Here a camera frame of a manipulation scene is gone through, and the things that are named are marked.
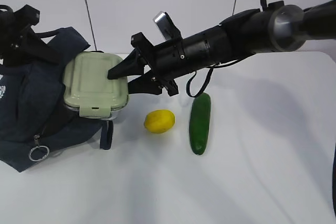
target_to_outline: white table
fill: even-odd
[[[132,95],[110,151],[91,141],[21,174],[1,163],[0,223],[334,223],[327,55],[260,55],[216,71],[204,156],[188,142],[186,80],[172,98]],[[155,109],[176,116],[163,135],[143,128]]]

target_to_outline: backpack logo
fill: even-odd
[[[0,86],[0,99],[4,96],[6,92],[6,86]]]

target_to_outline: zipper pull ring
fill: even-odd
[[[42,161],[42,160],[45,160],[45,159],[48,157],[49,153],[50,153],[50,149],[49,149],[47,146],[40,145],[40,143],[39,143],[39,139],[40,139],[40,135],[39,135],[39,134],[34,135],[34,143],[36,144],[36,146],[33,147],[33,148],[30,150],[29,154],[28,154],[29,159],[30,159],[31,161],[33,161],[33,162],[40,162],[40,161]],[[45,150],[43,151],[45,154],[44,154],[43,157],[41,157],[41,158],[39,158],[39,159],[34,159],[34,158],[32,157],[32,154],[33,154],[33,152],[34,152],[35,150],[37,150],[37,149],[39,149],[40,151],[42,151],[42,149],[45,149]]]

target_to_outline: lunch box lid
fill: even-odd
[[[111,111],[121,110],[129,98],[127,77],[107,78],[109,69],[121,61],[114,54],[80,53],[65,68],[65,104],[79,108],[81,117],[108,118]]]

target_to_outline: black strap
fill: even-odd
[[[336,148],[335,148],[334,162],[332,166],[332,204],[336,216]]]
[[[112,138],[113,138],[113,121],[106,121],[103,122],[103,127],[101,128],[101,135],[100,135],[100,148],[103,150],[109,150],[112,145]]]
[[[204,92],[204,90],[206,89],[206,87],[208,86],[213,71],[214,71],[214,68],[213,68],[213,67],[210,67],[209,72],[208,72],[208,74],[206,75],[205,81],[204,81],[204,83],[203,83],[201,89],[199,90],[199,92],[198,92],[196,95],[191,95],[191,93],[190,93],[190,84],[191,84],[191,82],[193,81],[193,79],[195,78],[195,76],[196,76],[196,74],[197,74],[197,71],[195,71],[195,74],[194,74],[194,75],[189,79],[189,81],[187,82],[187,85],[186,85],[186,92],[187,92],[187,95],[189,95],[190,97],[193,97],[193,98],[199,97],[199,96]]]

